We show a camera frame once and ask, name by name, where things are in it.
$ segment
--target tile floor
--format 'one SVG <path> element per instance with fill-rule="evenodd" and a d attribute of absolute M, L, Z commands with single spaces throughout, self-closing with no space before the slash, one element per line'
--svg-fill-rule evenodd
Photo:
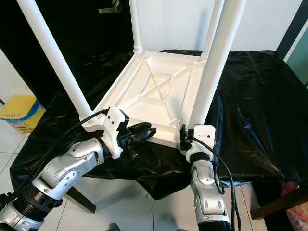
<path fill-rule="evenodd" d="M 27 140 L 5 121 L 0 120 L 0 193 L 12 191 L 9 169 Z M 97 206 L 90 214 L 64 199 L 59 208 L 46 217 L 40 231 L 104 231 L 117 223 L 123 231 L 198 231 L 190 187 L 171 196 L 154 201 L 133 180 L 103 180 L 82 178 L 76 188 Z M 252 221 L 250 208 L 258 203 L 250 184 L 236 187 L 243 231 L 266 231 L 264 220 Z M 231 193 L 224 200 L 230 214 Z"/>

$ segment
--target yellow container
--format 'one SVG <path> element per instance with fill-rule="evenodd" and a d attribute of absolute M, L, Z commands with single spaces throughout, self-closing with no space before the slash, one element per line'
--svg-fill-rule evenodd
<path fill-rule="evenodd" d="M 35 96 L 16 95 L 0 110 L 0 119 L 7 121 L 20 133 L 31 133 L 44 113 Z"/>

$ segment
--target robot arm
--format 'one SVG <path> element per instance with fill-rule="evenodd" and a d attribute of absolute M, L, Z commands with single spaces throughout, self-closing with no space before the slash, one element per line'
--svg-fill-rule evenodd
<path fill-rule="evenodd" d="M 116 159 L 127 150 L 135 158 L 133 146 L 153 136 L 156 129 L 151 128 L 150 123 L 129 128 L 127 124 L 127 115 L 111 107 L 103 124 L 104 136 L 76 143 L 64 155 L 52 159 L 23 188 L 22 194 L 0 211 L 0 231 L 36 231 L 48 213 L 61 205 L 62 197 L 76 181 L 102 164 L 107 155 Z"/>
<path fill-rule="evenodd" d="M 195 138 L 214 147 L 215 128 L 210 125 L 195 125 Z M 188 148 L 186 159 L 191 163 L 191 188 L 194 193 L 194 207 L 200 231 L 230 231 L 230 221 L 225 203 L 214 180 L 213 154 L 195 140 L 189 140 L 188 135 L 182 137 Z"/>

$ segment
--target door handle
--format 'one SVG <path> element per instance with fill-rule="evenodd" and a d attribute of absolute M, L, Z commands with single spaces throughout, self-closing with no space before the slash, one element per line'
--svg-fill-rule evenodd
<path fill-rule="evenodd" d="M 110 8 L 98 9 L 98 13 L 121 13 L 122 12 L 122 4 L 120 0 L 112 0 Z"/>

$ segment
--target black plastic sheet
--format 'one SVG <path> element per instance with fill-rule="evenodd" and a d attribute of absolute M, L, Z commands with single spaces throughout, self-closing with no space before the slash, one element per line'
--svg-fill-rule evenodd
<path fill-rule="evenodd" d="M 165 51 L 200 55 L 200 51 Z M 94 108 L 131 58 L 131 52 L 88 54 L 73 73 Z M 216 127 L 216 152 L 237 181 L 308 179 L 308 91 L 273 51 L 232 51 L 229 54 L 206 124 Z M 27 177 L 43 153 L 78 114 L 63 89 L 54 97 L 29 136 L 11 169 L 13 187 Z M 73 143 L 98 136 L 83 128 L 66 136 L 47 161 Z M 161 199 L 190 183 L 190 166 L 176 149 L 147 142 L 136 149 L 139 158 L 123 153 L 106 159 L 86 176 L 133 179 L 154 199 Z M 228 185 L 226 171 L 220 178 Z"/>

